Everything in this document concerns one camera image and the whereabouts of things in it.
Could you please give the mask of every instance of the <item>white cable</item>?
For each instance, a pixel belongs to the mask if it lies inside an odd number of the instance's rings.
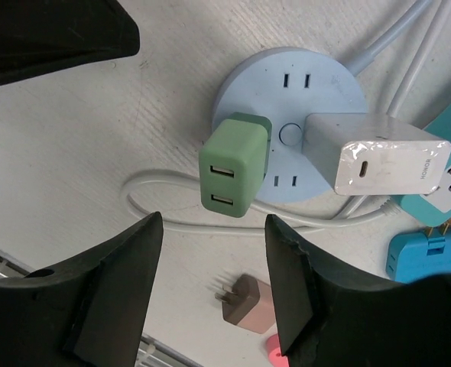
[[[191,190],[200,190],[200,182],[197,177],[187,174],[182,174],[176,171],[144,171],[139,173],[127,181],[122,187],[120,193],[120,200],[127,210],[142,218],[149,214],[149,211],[142,208],[134,201],[131,194],[146,184],[170,184],[179,187],[186,187]],[[339,228],[346,226],[355,226],[371,222],[372,220],[381,218],[388,213],[387,208],[380,208],[372,213],[364,214],[351,219],[344,219],[351,215],[363,203],[365,198],[358,196],[354,200],[350,200],[349,204],[333,219],[315,219],[308,216],[288,212],[283,209],[278,209],[274,206],[255,201],[251,208],[263,213],[272,213],[280,216],[282,219],[290,220],[298,224],[303,224],[308,227],[297,227],[296,230],[301,233],[317,232],[322,228]],[[214,226],[207,224],[196,224],[191,222],[183,222],[177,220],[164,220],[164,228],[168,231],[207,234],[207,235],[264,235],[263,228],[254,227],[235,227],[235,226]]]
[[[389,44],[409,28],[423,12],[431,5],[433,0],[417,0],[402,17],[392,25],[382,36],[380,36],[371,46],[362,51],[359,55],[345,64],[354,76],[360,74],[375,57],[381,53]]]
[[[449,14],[451,13],[451,0],[442,0],[430,26],[427,29],[426,35],[424,36],[419,49],[410,63],[409,69],[407,70],[402,82],[395,93],[394,98],[390,106],[388,107],[387,115],[395,117],[401,110],[402,103],[407,98],[410,89],[414,85],[417,74],[421,71],[424,62],[428,58],[431,50],[436,43],[438,36],[440,35],[443,26],[448,20]]]

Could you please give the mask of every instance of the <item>white power adapter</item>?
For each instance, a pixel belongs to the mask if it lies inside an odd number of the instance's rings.
[[[303,153],[340,195],[427,194],[451,143],[387,115],[312,114]]]

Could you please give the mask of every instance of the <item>metal prong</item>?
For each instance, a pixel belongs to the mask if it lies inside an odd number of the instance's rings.
[[[223,284],[222,289],[227,293],[235,294],[234,290],[232,289],[232,287],[230,285]]]
[[[441,227],[440,227],[441,234],[445,235],[446,232],[448,231],[448,228],[449,228],[449,223],[448,222],[442,224]]]
[[[216,300],[220,300],[224,304],[228,304],[229,303],[229,300],[226,298],[226,296],[224,294],[216,293]]]
[[[426,237],[431,237],[431,235],[433,234],[433,227],[427,227],[425,230],[424,230],[424,234],[426,235]]]

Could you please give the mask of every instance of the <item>round power strip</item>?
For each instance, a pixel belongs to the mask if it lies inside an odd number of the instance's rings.
[[[326,55],[292,47],[256,54],[225,80],[213,109],[213,130],[234,112],[270,119],[268,174],[256,199],[293,203],[320,195],[329,184],[302,154],[311,113],[365,113],[355,77]]]

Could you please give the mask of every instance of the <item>cable strain relief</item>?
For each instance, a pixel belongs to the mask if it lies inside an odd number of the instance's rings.
[[[401,207],[398,206],[392,199],[387,200],[380,206],[380,209],[386,216],[396,216],[401,212]]]

